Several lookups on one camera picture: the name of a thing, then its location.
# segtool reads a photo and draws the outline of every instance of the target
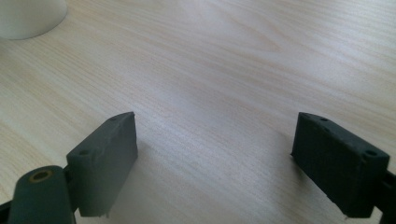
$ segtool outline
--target light wood surface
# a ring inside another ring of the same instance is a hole
[[[0,201],[107,118],[139,158],[110,215],[78,223],[377,223],[346,218],[290,157],[299,111],[392,157],[396,2],[69,0],[0,40]]]

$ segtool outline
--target white cup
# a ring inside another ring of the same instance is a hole
[[[0,0],[0,37],[42,35],[57,26],[66,12],[64,0]]]

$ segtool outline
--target wooden table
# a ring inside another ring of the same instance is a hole
[[[0,40],[1,202],[134,111],[139,158],[111,219],[78,223],[378,222],[346,218],[290,152],[304,111],[396,157],[395,1],[67,4],[49,33]]]

